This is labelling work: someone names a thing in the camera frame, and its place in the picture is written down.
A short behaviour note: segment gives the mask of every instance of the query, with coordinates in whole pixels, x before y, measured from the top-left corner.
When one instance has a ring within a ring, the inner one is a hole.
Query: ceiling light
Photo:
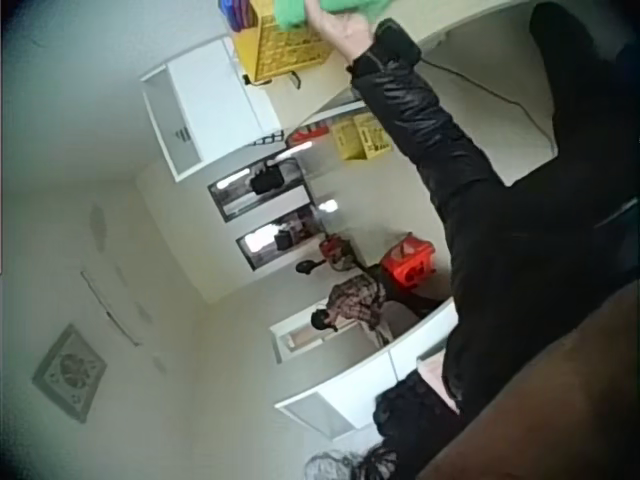
[[[326,202],[318,205],[318,208],[327,213],[335,212],[338,209],[338,202],[333,199],[327,200]]]
[[[309,142],[304,142],[301,143],[300,145],[296,145],[295,147],[291,147],[289,150],[285,150],[282,153],[279,153],[275,160],[284,160],[285,158],[289,158],[291,157],[293,154],[301,152],[303,150],[307,150],[309,148],[311,148],[313,146],[313,142],[309,141]]]
[[[249,170],[248,168],[245,168],[244,170],[241,170],[238,173],[234,173],[233,175],[229,175],[227,178],[223,178],[218,183],[216,183],[216,188],[218,190],[224,190],[231,183],[235,182],[236,180],[238,180],[238,179],[240,179],[242,177],[246,177],[250,173],[251,173],[251,170]]]
[[[251,253],[257,253],[270,243],[275,242],[276,233],[278,233],[278,226],[271,223],[248,234],[244,237],[244,241]]]

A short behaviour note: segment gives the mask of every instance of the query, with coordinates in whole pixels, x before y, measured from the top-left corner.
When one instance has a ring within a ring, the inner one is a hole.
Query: yellow basket
[[[258,25],[233,33],[240,63],[252,83],[323,63],[331,47],[307,27],[282,31],[276,25],[273,0],[250,0]]]
[[[387,132],[369,112],[334,122],[331,133],[343,160],[369,160],[392,149]]]

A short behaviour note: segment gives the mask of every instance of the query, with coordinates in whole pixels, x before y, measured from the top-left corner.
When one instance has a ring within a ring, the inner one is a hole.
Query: red basket
[[[413,234],[394,245],[380,262],[396,281],[413,289],[435,273],[433,255],[436,249],[431,242],[420,240]]]

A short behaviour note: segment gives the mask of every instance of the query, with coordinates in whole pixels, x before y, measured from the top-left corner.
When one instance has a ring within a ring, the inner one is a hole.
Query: white cabinet
[[[275,405],[331,440],[373,422],[376,398],[416,369],[458,323],[449,299],[403,336],[336,377]]]
[[[142,78],[149,117],[176,181],[280,129],[268,97],[244,85],[232,55],[225,39],[217,39]]]

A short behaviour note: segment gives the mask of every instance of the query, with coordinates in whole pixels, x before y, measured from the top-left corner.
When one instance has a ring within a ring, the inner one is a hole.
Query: patterned shirt
[[[363,273],[334,286],[329,294],[327,309],[375,328],[380,324],[380,309],[386,297],[384,287]]]

